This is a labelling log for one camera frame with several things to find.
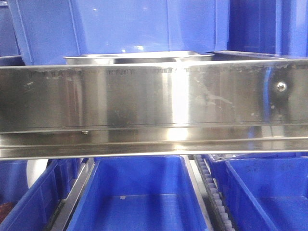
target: metal frame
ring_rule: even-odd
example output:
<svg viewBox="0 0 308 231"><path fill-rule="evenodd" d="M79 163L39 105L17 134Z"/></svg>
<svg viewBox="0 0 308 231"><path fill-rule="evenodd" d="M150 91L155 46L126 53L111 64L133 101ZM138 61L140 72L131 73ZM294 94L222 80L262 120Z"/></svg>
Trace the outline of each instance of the metal frame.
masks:
<svg viewBox="0 0 308 231"><path fill-rule="evenodd" d="M307 151L307 86L308 60L234 51L1 67L0 158Z"/></svg>

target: metal bar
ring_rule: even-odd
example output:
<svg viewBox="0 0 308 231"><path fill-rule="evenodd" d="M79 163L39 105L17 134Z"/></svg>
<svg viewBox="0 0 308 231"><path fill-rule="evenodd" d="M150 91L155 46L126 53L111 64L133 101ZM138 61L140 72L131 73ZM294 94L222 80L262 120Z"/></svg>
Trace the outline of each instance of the metal bar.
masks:
<svg viewBox="0 0 308 231"><path fill-rule="evenodd" d="M307 151L307 70L300 59L0 67L0 158Z"/></svg>
<svg viewBox="0 0 308 231"><path fill-rule="evenodd" d="M87 185L88 179L92 173L94 167L93 159L89 159L82 170L80 171L78 178L72 187L70 194L65 200L62 200L59 205L59 210L54 214L54 219L49 224L46 230L51 231L64 231L67 228L68 222L73 214L83 190Z"/></svg>

